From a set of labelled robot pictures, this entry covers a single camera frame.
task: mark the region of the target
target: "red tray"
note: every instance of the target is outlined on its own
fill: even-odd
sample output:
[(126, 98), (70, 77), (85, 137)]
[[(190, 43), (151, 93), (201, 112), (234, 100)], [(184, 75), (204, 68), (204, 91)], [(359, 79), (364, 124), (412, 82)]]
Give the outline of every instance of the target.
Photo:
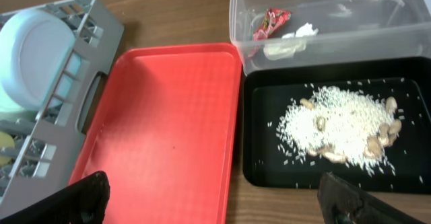
[(240, 76), (231, 44), (126, 52), (69, 183), (107, 173), (104, 223), (224, 223)]

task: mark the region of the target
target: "clear plastic container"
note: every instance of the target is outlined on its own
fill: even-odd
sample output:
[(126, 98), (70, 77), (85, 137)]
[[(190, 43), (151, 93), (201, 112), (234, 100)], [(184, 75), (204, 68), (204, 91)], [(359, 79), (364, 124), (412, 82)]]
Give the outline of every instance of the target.
[[(430, 57), (431, 0), (230, 0), (230, 39), (242, 55), (244, 72), (284, 67)], [(269, 8), (287, 9), (287, 24), (267, 40), (253, 41)], [(305, 23), (316, 36), (281, 37)], [(293, 56), (269, 60), (265, 47), (303, 45)], [(258, 46), (252, 57), (249, 52)]]

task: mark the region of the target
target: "pile of rice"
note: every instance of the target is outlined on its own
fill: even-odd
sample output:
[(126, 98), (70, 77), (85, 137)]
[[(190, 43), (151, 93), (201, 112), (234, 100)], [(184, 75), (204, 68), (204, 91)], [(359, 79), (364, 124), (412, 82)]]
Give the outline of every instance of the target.
[[(385, 100), (373, 100), (372, 96), (361, 93), (340, 90), (335, 86), (322, 87), (313, 92), (309, 100), (314, 105), (313, 110), (292, 102), (286, 115), (280, 117), (277, 136), (290, 147), (295, 145), (303, 152), (332, 145), (333, 153), (347, 156), (352, 165), (367, 170), (378, 165), (382, 159), (367, 158), (363, 154), (367, 138), (376, 135), (380, 124), (386, 122), (390, 125), (394, 117), (386, 112)], [(323, 132), (314, 125), (318, 116), (326, 119)]]

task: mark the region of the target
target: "red candy wrapper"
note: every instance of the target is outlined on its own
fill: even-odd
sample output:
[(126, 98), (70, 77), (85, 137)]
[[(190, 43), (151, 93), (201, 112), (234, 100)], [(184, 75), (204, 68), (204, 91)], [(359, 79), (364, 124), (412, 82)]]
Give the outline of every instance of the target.
[[(292, 13), (282, 9), (268, 9), (263, 19), (263, 23), (256, 32), (253, 34), (253, 40), (264, 40), (274, 33), (280, 26), (284, 25), (289, 19)], [(248, 57), (253, 57), (259, 50), (259, 46), (248, 54)]]

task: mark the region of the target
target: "tray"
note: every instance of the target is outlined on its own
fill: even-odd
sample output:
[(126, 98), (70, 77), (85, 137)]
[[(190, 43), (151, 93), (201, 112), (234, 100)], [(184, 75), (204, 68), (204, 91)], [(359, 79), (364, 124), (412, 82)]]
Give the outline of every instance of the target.
[(240, 76), (230, 44), (126, 52), (69, 183), (106, 172), (104, 223), (224, 223)]
[[(298, 188), (317, 188), (321, 174), (333, 172), (369, 191), (431, 193), (431, 158), (428, 157), (428, 153), (431, 153), (431, 121), (428, 113), (430, 105), (426, 103), (431, 101), (429, 73), (430, 60), (412, 58), (250, 74), (244, 85), (243, 170), (247, 180), (258, 186), (296, 188), (298, 185)], [(313, 83), (314, 89), (305, 87), (305, 83)], [(358, 166), (347, 167), (331, 163), (324, 157), (309, 155), (303, 164), (296, 161), (294, 165), (284, 165), (284, 160), (291, 161), (294, 156), (286, 157), (277, 149), (281, 143), (276, 137), (280, 116), (284, 116), (286, 106), (292, 104), (291, 98), (299, 102), (301, 98), (309, 98), (318, 87), (331, 85), (350, 91), (361, 89), (364, 94), (374, 96), (374, 99), (394, 96), (399, 108), (404, 109), (404, 113), (395, 115), (396, 118), (399, 115), (405, 117), (400, 137), (392, 147), (385, 149), (388, 160), (395, 166), (395, 176), (389, 166), (382, 166), (383, 174), (375, 167), (376, 174), (370, 177)], [(268, 122), (272, 122), (271, 127), (268, 127)]]

